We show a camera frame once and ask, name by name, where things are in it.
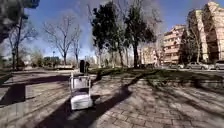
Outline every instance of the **grass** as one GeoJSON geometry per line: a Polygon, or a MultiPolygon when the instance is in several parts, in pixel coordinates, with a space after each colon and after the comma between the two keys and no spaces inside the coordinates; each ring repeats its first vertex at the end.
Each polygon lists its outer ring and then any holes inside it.
{"type": "Polygon", "coordinates": [[[143,75],[144,79],[159,80],[222,80],[221,76],[207,75],[202,73],[192,73],[178,70],[160,70],[160,69],[122,69],[122,68],[102,68],[92,69],[89,74],[97,74],[98,76],[117,76],[122,78],[134,78],[143,75]]]}
{"type": "Polygon", "coordinates": [[[0,85],[12,77],[11,68],[1,68],[0,69],[0,85]]]}

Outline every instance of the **brick pavement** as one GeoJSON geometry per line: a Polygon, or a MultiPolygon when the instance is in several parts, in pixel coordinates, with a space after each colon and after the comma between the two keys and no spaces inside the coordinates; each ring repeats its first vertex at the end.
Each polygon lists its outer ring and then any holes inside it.
{"type": "MultiPolygon", "coordinates": [[[[66,79],[47,73],[15,77],[22,83],[18,86],[25,84],[26,99],[1,105],[0,127],[224,128],[222,90],[155,88],[147,82],[101,80],[91,90],[97,96],[95,107],[71,111],[66,79]],[[45,82],[41,77],[53,80],[45,82]]],[[[9,85],[0,90],[6,93],[9,85]]]]}

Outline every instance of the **street lamp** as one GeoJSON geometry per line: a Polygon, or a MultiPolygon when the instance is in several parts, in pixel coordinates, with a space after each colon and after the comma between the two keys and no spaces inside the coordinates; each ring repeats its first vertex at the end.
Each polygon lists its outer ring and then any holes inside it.
{"type": "Polygon", "coordinates": [[[55,51],[53,51],[53,57],[52,57],[52,59],[53,59],[53,61],[52,61],[52,67],[53,67],[53,69],[54,69],[54,66],[55,66],[55,58],[54,58],[54,54],[55,54],[55,51]]]}

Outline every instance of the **distant building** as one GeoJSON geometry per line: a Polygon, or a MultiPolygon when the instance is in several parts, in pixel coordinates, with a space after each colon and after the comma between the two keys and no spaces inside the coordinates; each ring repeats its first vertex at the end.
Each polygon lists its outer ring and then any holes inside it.
{"type": "Polygon", "coordinates": [[[139,59],[141,60],[142,64],[159,64],[159,59],[162,56],[162,52],[158,50],[155,51],[155,48],[151,46],[146,46],[142,49],[138,50],[139,59]]]}
{"type": "Polygon", "coordinates": [[[189,12],[188,19],[200,38],[201,58],[206,62],[224,60],[224,8],[208,2],[202,10],[189,12]]]}
{"type": "Polygon", "coordinates": [[[164,63],[178,63],[181,37],[186,25],[175,25],[171,31],[164,35],[164,63]]]}

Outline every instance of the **apartment building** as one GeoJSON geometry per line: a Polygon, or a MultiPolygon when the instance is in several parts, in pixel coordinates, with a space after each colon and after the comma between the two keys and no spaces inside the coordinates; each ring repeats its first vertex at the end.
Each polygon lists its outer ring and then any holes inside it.
{"type": "Polygon", "coordinates": [[[171,31],[164,34],[164,63],[178,63],[181,37],[186,25],[175,25],[171,31]]]}
{"type": "Polygon", "coordinates": [[[224,9],[208,2],[201,10],[189,12],[189,19],[189,26],[200,39],[202,60],[224,60],[224,9]]]}
{"type": "Polygon", "coordinates": [[[152,46],[145,46],[138,50],[141,64],[155,64],[163,63],[163,51],[155,50],[152,46]]]}

